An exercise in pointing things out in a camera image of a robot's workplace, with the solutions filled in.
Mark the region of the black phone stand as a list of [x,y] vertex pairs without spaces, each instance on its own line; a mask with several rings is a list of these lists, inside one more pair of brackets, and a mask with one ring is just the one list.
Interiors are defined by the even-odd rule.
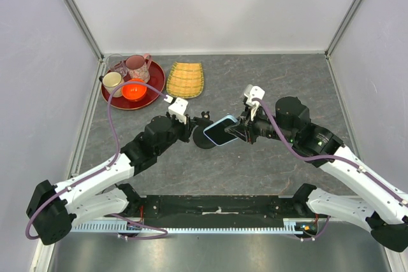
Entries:
[[[209,111],[203,111],[201,112],[201,117],[210,117],[210,112]],[[194,144],[201,149],[204,150],[209,150],[212,149],[214,147],[216,147],[216,145],[209,140],[205,134],[204,134],[204,129],[207,127],[200,127],[200,126],[195,126],[194,130],[193,130],[193,141]]]

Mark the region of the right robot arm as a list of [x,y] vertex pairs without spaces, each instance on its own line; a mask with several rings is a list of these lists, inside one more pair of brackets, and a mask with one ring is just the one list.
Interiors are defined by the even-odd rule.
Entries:
[[392,251],[407,249],[407,193],[370,169],[330,130],[312,123],[309,109],[297,97],[280,98],[275,113],[260,98],[254,104],[259,107],[254,115],[246,106],[225,132],[250,144],[259,136],[280,140],[296,158],[332,175],[360,197],[336,196],[305,183],[292,200],[296,215],[335,217],[368,231]]

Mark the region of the blue smartphone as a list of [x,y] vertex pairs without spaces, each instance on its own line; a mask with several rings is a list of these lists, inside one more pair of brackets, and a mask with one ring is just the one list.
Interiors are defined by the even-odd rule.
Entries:
[[213,144],[220,147],[237,139],[235,135],[225,131],[225,128],[237,122],[238,120],[234,116],[226,115],[217,122],[204,128],[203,133]]

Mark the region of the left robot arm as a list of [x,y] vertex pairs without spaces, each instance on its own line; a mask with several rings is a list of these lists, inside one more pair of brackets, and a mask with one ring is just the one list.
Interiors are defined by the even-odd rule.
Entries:
[[48,180],[37,184],[26,210],[26,237],[51,245],[89,220],[139,214],[145,199],[125,180],[153,166],[177,141],[189,142],[195,127],[208,127],[211,123],[207,112],[187,118],[186,122],[179,122],[169,113],[156,116],[100,165],[54,185]]

